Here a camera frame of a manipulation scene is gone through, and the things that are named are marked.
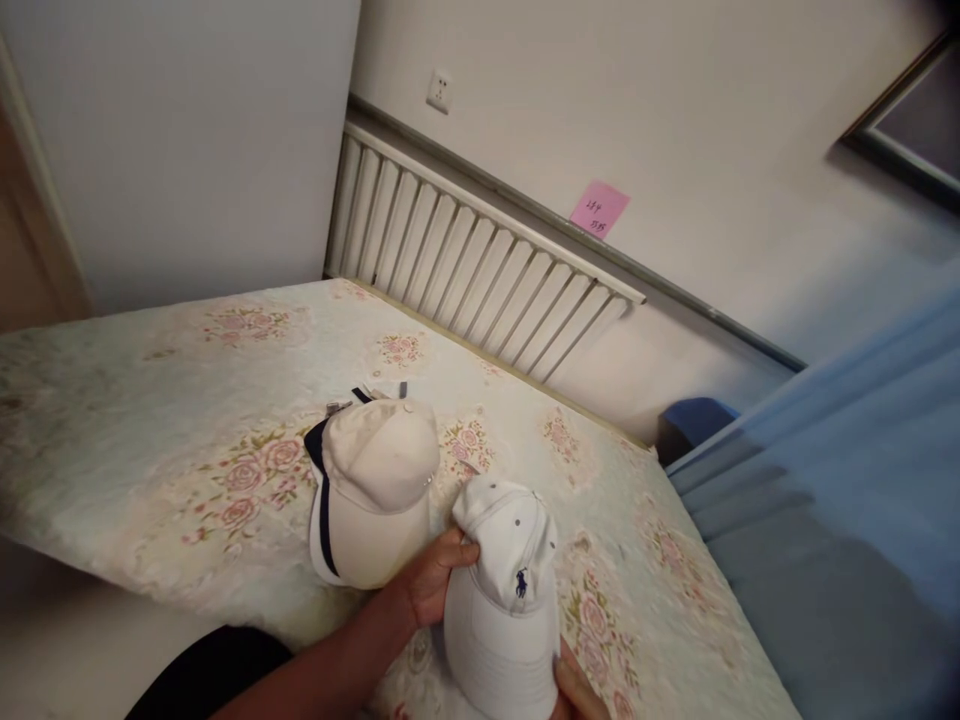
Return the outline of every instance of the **black pants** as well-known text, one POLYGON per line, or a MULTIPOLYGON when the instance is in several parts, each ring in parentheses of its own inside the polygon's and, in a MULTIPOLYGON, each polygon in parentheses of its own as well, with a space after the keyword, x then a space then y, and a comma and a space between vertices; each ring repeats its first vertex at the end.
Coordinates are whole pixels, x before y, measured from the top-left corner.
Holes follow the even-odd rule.
POLYGON ((283 643, 260 630, 224 626, 180 653, 127 720, 206 720, 292 657, 283 643))

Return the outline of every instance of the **picture frame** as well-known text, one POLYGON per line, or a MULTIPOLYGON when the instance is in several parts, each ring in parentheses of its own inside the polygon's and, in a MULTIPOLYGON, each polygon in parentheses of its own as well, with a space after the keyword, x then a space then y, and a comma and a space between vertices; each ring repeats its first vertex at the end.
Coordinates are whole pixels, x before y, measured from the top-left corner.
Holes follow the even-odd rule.
POLYGON ((937 38, 839 142, 960 215, 960 34, 937 38))

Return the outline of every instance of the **white baseball cap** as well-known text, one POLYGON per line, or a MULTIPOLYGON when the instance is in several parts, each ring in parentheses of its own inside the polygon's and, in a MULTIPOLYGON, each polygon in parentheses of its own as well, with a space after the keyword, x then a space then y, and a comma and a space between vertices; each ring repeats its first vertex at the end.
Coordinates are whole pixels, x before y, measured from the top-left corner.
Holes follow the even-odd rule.
POLYGON ((560 625, 557 529, 536 493, 478 475, 453 517, 476 565, 450 575, 443 611, 447 660, 467 699, 494 720, 546 720, 557 702, 560 625))
POLYGON ((440 465, 433 410, 373 400, 327 418, 303 443, 317 479, 314 568, 331 585, 383 587, 429 540, 427 491, 440 465))

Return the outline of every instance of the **hand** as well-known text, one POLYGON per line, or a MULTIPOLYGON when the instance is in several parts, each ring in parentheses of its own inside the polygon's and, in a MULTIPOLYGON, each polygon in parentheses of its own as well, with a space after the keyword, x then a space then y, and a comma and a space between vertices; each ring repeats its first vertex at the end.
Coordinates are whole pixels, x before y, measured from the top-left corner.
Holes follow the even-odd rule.
POLYGON ((448 530, 427 545, 395 578, 394 582, 410 604, 417 627, 443 620, 450 571, 473 565, 480 557, 479 545, 461 545, 461 540, 460 528, 448 530))
POLYGON ((560 696, 550 720, 610 720, 607 706, 594 692, 587 674, 563 638, 560 638, 560 659, 554 666, 554 675, 560 696))

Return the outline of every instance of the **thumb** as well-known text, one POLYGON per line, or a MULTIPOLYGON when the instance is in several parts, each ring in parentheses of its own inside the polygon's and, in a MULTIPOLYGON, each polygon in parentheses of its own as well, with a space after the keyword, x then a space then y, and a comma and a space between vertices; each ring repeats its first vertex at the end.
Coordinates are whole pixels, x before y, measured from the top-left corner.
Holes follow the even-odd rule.
POLYGON ((607 706, 603 704, 603 700, 562 659, 557 660, 555 674, 561 694, 585 720, 610 720, 610 713, 607 712, 607 706))
POLYGON ((466 567, 473 565, 480 559, 480 546, 476 543, 468 545, 452 545, 443 548, 437 562, 445 568, 466 567))

